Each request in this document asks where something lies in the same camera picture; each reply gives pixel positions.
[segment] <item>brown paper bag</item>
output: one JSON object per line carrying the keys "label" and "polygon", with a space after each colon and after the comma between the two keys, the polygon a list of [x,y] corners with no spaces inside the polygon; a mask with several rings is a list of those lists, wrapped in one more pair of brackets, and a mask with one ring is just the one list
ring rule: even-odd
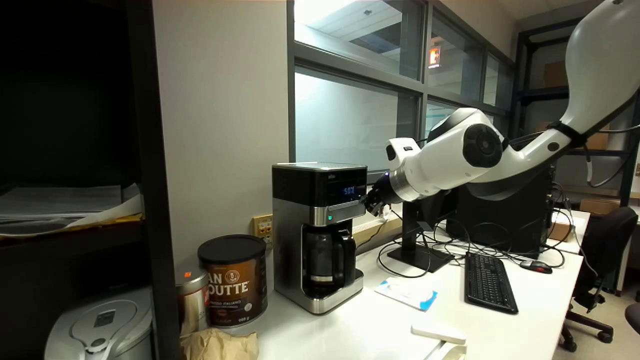
{"label": "brown paper bag", "polygon": [[231,336],[210,328],[180,338],[184,360],[257,360],[258,336]]}

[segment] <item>chair wheel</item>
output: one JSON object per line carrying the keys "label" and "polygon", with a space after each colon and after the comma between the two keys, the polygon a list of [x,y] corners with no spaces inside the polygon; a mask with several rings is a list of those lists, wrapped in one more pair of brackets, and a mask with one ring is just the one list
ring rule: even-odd
{"label": "chair wheel", "polygon": [[575,352],[578,349],[578,344],[571,342],[571,343],[563,343],[562,344],[562,348],[569,351],[569,352]]}
{"label": "chair wheel", "polygon": [[611,334],[607,334],[604,331],[600,331],[598,333],[598,339],[605,344],[610,344],[613,341],[613,336]]}

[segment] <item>white appliance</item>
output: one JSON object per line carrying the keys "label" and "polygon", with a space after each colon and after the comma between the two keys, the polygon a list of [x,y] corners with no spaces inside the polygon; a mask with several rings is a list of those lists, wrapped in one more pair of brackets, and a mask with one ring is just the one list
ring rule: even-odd
{"label": "white appliance", "polygon": [[151,290],[143,288],[62,314],[45,360],[152,360]]}

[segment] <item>keyboard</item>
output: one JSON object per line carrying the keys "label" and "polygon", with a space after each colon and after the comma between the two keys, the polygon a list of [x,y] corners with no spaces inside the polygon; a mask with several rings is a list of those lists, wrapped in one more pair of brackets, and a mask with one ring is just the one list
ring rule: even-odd
{"label": "keyboard", "polygon": [[517,314],[509,278],[500,259],[467,253],[465,257],[465,301],[503,313]]}

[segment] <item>monitor stand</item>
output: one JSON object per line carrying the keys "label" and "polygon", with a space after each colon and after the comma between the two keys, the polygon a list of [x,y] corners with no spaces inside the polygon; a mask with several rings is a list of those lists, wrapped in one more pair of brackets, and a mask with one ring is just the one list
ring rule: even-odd
{"label": "monitor stand", "polygon": [[444,194],[436,194],[416,202],[403,202],[402,246],[390,251],[388,257],[428,272],[435,272],[453,260],[453,255],[416,244],[421,232],[433,230],[443,198]]}

